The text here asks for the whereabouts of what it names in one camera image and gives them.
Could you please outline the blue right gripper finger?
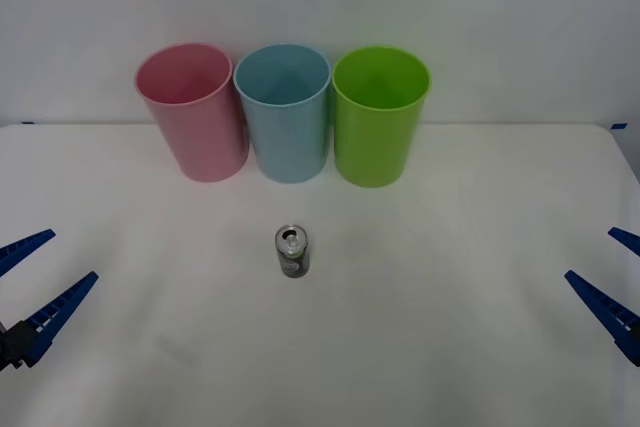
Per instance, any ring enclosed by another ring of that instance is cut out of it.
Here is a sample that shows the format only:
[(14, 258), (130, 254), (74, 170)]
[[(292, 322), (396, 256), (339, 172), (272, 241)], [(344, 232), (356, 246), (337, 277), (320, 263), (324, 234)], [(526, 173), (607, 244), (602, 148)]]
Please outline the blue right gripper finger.
[(638, 235), (617, 227), (611, 228), (608, 231), (608, 235), (633, 253), (640, 253), (640, 237)]
[(569, 270), (564, 278), (634, 365), (639, 365), (639, 316)]

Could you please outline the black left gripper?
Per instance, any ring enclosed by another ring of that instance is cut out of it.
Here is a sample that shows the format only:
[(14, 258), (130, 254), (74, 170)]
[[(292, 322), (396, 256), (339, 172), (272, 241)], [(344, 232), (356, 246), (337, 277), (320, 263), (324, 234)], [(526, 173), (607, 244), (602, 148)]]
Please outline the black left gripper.
[[(0, 276), (54, 237), (55, 232), (47, 229), (1, 247)], [(9, 366), (18, 369), (22, 365), (31, 368), (37, 364), (98, 279), (96, 272), (89, 272), (54, 300), (14, 325), (13, 331), (1, 325), (0, 370)]]

